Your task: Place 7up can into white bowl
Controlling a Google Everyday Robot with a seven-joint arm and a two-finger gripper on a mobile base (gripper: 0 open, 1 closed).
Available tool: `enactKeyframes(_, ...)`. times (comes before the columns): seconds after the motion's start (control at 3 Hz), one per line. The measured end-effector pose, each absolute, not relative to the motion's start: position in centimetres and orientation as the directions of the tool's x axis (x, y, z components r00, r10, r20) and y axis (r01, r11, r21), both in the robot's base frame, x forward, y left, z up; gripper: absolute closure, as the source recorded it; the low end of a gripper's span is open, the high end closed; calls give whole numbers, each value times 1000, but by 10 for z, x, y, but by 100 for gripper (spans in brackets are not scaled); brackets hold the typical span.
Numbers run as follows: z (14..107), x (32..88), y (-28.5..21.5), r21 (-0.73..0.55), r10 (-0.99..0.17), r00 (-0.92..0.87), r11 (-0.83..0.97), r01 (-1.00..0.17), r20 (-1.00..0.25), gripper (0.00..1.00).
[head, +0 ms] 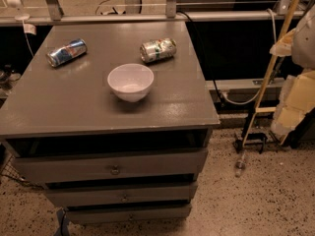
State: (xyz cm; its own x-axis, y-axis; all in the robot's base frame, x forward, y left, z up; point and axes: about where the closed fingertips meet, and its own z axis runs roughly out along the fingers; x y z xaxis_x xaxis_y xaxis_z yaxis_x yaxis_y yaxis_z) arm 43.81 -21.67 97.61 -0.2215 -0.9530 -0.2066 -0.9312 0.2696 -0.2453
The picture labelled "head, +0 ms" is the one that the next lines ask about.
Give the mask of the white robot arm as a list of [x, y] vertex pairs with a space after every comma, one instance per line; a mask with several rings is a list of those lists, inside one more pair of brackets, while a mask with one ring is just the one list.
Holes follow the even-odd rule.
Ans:
[[272, 46], [270, 53], [290, 56], [292, 62], [302, 68], [298, 76], [286, 77], [274, 113], [271, 130], [284, 136], [315, 108], [315, 5], [294, 29]]

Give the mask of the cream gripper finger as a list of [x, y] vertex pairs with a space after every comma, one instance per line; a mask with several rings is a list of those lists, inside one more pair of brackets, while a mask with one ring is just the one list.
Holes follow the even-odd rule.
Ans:
[[294, 33], [295, 29], [292, 29], [288, 33], [286, 33], [271, 47], [270, 53], [279, 57], [290, 56]]
[[288, 75], [274, 113], [271, 130], [280, 136], [293, 131], [315, 107], [315, 71]]

